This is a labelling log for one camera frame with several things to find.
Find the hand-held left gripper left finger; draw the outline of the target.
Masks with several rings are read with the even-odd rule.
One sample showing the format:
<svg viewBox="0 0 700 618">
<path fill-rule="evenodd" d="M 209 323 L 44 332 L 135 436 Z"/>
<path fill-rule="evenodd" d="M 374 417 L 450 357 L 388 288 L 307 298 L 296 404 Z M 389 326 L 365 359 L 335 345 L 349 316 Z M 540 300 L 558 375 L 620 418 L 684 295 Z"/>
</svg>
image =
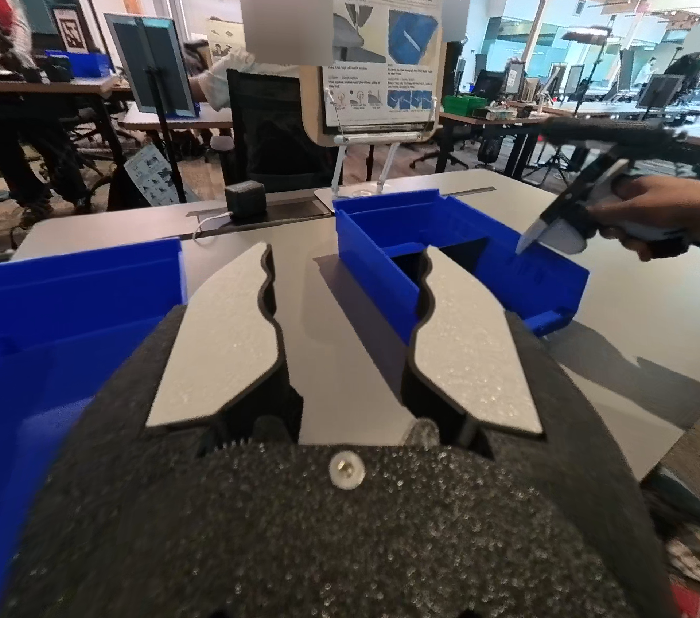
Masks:
<svg viewBox="0 0 700 618">
<path fill-rule="evenodd" d="M 276 320 L 272 246 L 259 242 L 190 297 L 145 427 L 203 426 L 216 444 L 227 444 L 251 438 L 259 419 L 273 418 L 298 442 L 302 412 Z"/>
</svg>

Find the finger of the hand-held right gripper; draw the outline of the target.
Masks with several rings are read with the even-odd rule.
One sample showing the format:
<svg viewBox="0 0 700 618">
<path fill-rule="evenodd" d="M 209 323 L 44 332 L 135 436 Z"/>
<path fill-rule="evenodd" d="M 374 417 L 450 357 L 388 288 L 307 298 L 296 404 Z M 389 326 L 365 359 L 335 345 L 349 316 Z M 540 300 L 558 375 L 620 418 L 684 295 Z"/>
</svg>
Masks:
<svg viewBox="0 0 700 618">
<path fill-rule="evenodd" d="M 554 223 L 547 230 L 547 247 L 564 255 L 581 254 L 588 239 L 569 223 Z"/>
<path fill-rule="evenodd" d="M 595 159 L 521 235 L 517 253 L 534 245 L 547 247 L 547 230 L 554 223 L 569 223 L 588 241 L 593 238 L 600 224 L 590 214 L 590 207 L 617 200 L 615 185 L 630 167 L 629 159 Z"/>
</svg>

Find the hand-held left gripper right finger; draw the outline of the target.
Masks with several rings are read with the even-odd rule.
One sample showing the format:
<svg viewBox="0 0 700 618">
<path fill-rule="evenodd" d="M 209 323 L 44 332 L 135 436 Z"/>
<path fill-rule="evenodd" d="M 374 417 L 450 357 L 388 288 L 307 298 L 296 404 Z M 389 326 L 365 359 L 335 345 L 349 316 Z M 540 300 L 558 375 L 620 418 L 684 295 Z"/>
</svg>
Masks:
<svg viewBox="0 0 700 618">
<path fill-rule="evenodd" d="M 419 261 L 416 316 L 400 395 L 444 445 L 470 446 L 484 430 L 544 436 L 505 309 L 434 246 Z"/>
</svg>

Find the blue plastic bin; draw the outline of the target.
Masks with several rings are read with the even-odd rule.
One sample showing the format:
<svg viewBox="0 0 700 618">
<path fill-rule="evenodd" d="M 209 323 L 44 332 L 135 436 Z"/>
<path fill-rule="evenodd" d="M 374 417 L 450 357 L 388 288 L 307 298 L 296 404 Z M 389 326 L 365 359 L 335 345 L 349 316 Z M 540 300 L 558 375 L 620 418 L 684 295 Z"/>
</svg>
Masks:
<svg viewBox="0 0 700 618">
<path fill-rule="evenodd" d="M 544 246 L 517 255 L 518 232 L 435 189 L 338 200 L 335 219 L 341 261 L 405 344 L 419 286 L 392 261 L 397 255 L 489 239 L 473 276 L 538 337 L 573 321 L 590 277 Z"/>
<path fill-rule="evenodd" d="M 177 238 L 1 265 L 1 589 L 68 431 L 186 296 Z"/>
<path fill-rule="evenodd" d="M 108 55 L 100 52 L 73 53 L 46 49 L 45 54 L 68 58 L 75 78 L 99 79 L 112 74 Z"/>
</svg>

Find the person's right hand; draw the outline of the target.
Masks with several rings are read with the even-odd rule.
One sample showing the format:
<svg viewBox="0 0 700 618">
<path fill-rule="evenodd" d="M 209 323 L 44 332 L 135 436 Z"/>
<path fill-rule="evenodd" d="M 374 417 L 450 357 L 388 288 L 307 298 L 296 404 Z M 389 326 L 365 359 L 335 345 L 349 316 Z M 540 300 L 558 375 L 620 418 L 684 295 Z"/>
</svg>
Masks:
<svg viewBox="0 0 700 618">
<path fill-rule="evenodd" d="M 600 223 L 600 235 L 616 239 L 639 260 L 654 260 L 652 246 L 633 238 L 623 223 L 659 229 L 681 229 L 699 244 L 699 180 L 670 176 L 639 176 L 617 185 L 617 200 L 591 205 L 590 215 Z"/>
</svg>

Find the wooden desk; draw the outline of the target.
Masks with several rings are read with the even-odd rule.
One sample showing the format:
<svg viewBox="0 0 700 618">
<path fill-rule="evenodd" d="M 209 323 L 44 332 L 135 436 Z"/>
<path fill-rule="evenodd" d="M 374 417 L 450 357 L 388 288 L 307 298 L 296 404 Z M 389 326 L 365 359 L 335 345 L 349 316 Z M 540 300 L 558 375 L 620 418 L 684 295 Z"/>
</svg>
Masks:
<svg viewBox="0 0 700 618">
<path fill-rule="evenodd" d="M 437 155 L 435 173 L 446 171 L 454 148 L 454 128 L 484 128 L 484 137 L 523 137 L 517 142 L 507 160 L 503 175 L 520 180 L 536 148 L 540 137 L 554 146 L 587 146 L 602 149 L 608 145 L 619 147 L 618 154 L 625 159 L 663 160 L 673 164 L 695 165 L 699 163 L 699 141 L 683 133 L 675 133 L 659 125 L 645 122 L 604 121 L 602 118 L 578 118 L 562 114 L 544 114 L 535 118 L 514 118 L 505 121 L 488 121 L 483 117 L 460 117 L 441 112 L 439 122 L 442 137 Z"/>
<path fill-rule="evenodd" d="M 96 130 L 105 142 L 114 163 L 123 167 L 126 157 L 118 135 L 106 108 L 106 101 L 114 93 L 130 93 L 130 87 L 116 74 L 102 78 L 76 78 L 69 82 L 30 83 L 26 81 L 2 81 L 1 94 L 9 95 L 63 95 L 85 98 L 96 115 Z"/>
</svg>

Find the black computer monitor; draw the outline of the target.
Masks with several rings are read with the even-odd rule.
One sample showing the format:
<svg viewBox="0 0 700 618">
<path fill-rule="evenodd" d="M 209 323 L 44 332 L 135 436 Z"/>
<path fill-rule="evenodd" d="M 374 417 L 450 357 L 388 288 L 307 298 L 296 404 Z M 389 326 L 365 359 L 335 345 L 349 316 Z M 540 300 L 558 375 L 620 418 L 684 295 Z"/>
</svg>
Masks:
<svg viewBox="0 0 700 618">
<path fill-rule="evenodd" d="M 506 74 L 504 71 L 481 70 L 471 94 L 487 101 L 494 101 L 501 93 Z"/>
</svg>

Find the green plastic crate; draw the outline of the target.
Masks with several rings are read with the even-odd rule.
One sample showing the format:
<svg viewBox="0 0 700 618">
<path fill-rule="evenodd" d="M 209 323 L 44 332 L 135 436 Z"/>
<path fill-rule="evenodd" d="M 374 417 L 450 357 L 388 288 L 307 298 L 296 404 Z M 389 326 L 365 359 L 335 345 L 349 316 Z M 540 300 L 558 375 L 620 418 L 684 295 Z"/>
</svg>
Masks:
<svg viewBox="0 0 700 618">
<path fill-rule="evenodd" d="M 446 95 L 442 98 L 442 111 L 453 116 L 473 117 L 489 103 L 487 98 L 474 95 Z"/>
</svg>

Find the black charger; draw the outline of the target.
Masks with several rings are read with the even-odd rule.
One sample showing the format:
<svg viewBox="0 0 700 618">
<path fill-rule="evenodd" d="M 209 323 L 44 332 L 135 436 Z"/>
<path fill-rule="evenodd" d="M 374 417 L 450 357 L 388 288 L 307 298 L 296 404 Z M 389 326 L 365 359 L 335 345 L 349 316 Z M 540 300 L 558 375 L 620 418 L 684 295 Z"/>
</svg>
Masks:
<svg viewBox="0 0 700 618">
<path fill-rule="evenodd" d="M 227 211 L 234 222 L 258 219 L 267 213 L 267 193 L 260 182 L 247 180 L 224 188 Z"/>
</svg>

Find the illustrated sheet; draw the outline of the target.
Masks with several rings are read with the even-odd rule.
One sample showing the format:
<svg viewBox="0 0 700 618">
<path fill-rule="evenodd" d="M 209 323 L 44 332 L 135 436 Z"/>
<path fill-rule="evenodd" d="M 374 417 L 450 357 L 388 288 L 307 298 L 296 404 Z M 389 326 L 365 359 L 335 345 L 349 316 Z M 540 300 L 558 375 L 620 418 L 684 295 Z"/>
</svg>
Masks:
<svg viewBox="0 0 700 618">
<path fill-rule="evenodd" d="M 147 206 L 163 207 L 180 203 L 170 163 L 153 143 L 128 158 L 125 171 Z"/>
</svg>

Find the black mesh office chair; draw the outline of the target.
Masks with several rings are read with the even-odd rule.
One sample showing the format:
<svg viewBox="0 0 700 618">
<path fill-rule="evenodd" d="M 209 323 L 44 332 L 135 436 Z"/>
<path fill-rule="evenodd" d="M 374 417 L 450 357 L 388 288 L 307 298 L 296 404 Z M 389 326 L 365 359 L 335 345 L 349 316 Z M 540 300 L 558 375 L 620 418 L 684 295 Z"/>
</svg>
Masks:
<svg viewBox="0 0 700 618">
<path fill-rule="evenodd" d="M 227 71 L 234 144 L 243 180 L 267 194 L 331 185 L 337 147 L 311 140 L 297 77 Z"/>
</svg>

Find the grey panel on pole stand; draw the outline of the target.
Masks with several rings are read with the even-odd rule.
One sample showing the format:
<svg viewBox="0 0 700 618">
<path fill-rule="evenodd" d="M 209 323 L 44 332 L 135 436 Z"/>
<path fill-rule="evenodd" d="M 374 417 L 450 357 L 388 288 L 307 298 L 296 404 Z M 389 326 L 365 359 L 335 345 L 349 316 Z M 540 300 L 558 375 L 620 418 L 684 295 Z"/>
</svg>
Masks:
<svg viewBox="0 0 700 618">
<path fill-rule="evenodd" d="M 200 110 L 193 97 L 176 24 L 166 17 L 131 13 L 105 13 L 104 18 L 138 111 L 156 115 L 176 197 L 185 203 L 185 186 L 168 123 L 197 120 Z"/>
</svg>

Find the cardboard box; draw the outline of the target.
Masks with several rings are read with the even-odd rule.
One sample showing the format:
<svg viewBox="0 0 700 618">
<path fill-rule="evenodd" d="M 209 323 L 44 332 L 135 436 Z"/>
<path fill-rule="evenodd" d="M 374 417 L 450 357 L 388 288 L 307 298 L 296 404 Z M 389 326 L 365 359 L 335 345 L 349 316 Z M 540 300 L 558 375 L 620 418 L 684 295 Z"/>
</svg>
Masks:
<svg viewBox="0 0 700 618">
<path fill-rule="evenodd" d="M 208 18 L 205 22 L 212 64 L 223 60 L 233 50 L 246 50 L 243 23 L 216 18 Z"/>
</svg>

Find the fiducial marker sign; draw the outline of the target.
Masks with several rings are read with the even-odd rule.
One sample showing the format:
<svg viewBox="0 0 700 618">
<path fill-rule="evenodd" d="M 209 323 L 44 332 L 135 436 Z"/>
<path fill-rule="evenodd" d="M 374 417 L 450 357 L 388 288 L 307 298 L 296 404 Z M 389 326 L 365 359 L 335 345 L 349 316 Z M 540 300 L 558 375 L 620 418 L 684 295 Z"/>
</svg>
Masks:
<svg viewBox="0 0 700 618">
<path fill-rule="evenodd" d="M 63 51 L 69 54 L 89 54 L 88 39 L 83 31 L 78 8 L 59 5 L 51 9 L 51 14 L 61 39 Z"/>
</svg>

